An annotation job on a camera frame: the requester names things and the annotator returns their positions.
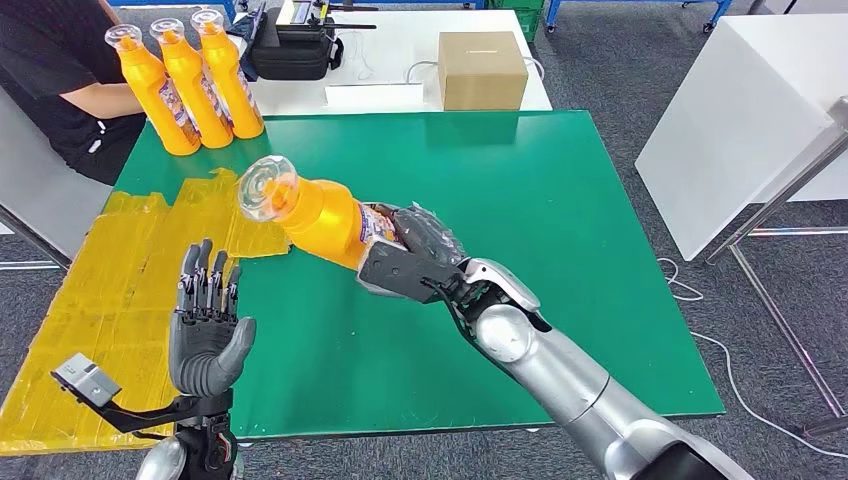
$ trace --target black bag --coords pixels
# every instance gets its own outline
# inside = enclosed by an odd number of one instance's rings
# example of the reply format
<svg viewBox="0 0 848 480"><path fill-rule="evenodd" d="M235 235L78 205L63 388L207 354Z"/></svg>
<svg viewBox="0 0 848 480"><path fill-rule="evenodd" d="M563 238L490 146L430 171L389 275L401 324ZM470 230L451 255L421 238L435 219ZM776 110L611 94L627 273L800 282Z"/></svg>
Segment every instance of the black bag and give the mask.
<svg viewBox="0 0 848 480"><path fill-rule="evenodd" d="M321 35L319 41L281 42L275 28L279 14L279 7L262 14L256 41L250 51L250 61L260 77L268 80L319 80L327 74L327 68L339 68L344 45L340 39L333 39L335 32L332 28L327 28L327 35ZM332 19L327 18L326 23L332 23Z"/></svg>

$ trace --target blue frame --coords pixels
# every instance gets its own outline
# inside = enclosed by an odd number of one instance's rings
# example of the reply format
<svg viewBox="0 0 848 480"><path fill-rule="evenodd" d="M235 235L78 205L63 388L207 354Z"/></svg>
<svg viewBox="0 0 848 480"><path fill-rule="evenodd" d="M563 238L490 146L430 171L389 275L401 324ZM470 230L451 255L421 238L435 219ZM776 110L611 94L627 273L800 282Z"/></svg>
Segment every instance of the blue frame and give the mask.
<svg viewBox="0 0 848 480"><path fill-rule="evenodd" d="M195 6L198 3L204 5L222 5L227 12L227 17L230 23L236 18L236 0L202 0L201 2L191 2L191 0L107 0L109 5L113 7L140 7L153 5L185 5Z"/></svg>
<svg viewBox="0 0 848 480"><path fill-rule="evenodd" d="M545 26L548 29L556 27L556 13L559 10L559 4L567 1L580 1L580 2L605 2L605 1L617 1L617 2L660 2L660 3L680 3L680 4L690 4L690 3L709 3L715 2L717 4L716 11L713 16L710 18L710 21L704 25L706 28L707 25L710 28L714 28L718 19L727 12L727 9L730 8L730 4L733 0L551 0L551 4L548 6L548 14L545 17Z"/></svg>

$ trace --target green table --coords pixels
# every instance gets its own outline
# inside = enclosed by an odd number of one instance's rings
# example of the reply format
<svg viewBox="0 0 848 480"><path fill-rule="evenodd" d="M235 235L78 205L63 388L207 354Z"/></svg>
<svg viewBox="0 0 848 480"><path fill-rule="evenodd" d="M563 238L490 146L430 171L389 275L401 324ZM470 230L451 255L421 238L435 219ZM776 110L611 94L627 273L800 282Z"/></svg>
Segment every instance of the green table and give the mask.
<svg viewBox="0 0 848 480"><path fill-rule="evenodd" d="M267 133L176 158L145 129L116 190L173 201L188 177L269 153L363 201L415 201L473 256L507 265L545 318L664 415L723 406L587 112L267 120ZM239 312L258 322L235 386L241 438L550 422L457 333L439 304L369 295L293 251L243 260Z"/></svg>

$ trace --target clear bottle cap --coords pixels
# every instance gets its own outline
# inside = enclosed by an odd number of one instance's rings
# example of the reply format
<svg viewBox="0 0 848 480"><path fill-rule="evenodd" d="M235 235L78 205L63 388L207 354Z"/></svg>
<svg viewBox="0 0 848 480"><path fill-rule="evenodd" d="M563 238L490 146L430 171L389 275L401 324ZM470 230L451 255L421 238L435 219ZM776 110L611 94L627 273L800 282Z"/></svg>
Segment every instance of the clear bottle cap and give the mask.
<svg viewBox="0 0 848 480"><path fill-rule="evenodd" d="M123 23L106 30L106 43L115 47L119 52L127 52L141 47L141 29L135 25Z"/></svg>
<svg viewBox="0 0 848 480"><path fill-rule="evenodd" d="M214 35L224 31L224 16L217 10L204 8L191 16L191 26L201 35Z"/></svg>
<svg viewBox="0 0 848 480"><path fill-rule="evenodd" d="M176 18L160 18L150 24L150 34L161 44L179 43L185 39L185 26Z"/></svg>
<svg viewBox="0 0 848 480"><path fill-rule="evenodd" d="M297 200L297 171L282 155L256 161L239 181L239 203L244 214L267 222L288 214Z"/></svg>

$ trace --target brown cardboard box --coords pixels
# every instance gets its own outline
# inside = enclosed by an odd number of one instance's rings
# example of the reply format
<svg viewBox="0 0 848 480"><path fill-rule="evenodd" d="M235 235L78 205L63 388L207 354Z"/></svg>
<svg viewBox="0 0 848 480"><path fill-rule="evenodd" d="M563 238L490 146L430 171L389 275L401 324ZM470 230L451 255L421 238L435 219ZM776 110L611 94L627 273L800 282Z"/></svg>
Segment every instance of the brown cardboard box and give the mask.
<svg viewBox="0 0 848 480"><path fill-rule="evenodd" d="M439 82L445 110L518 110L527 67L512 32L441 32Z"/></svg>

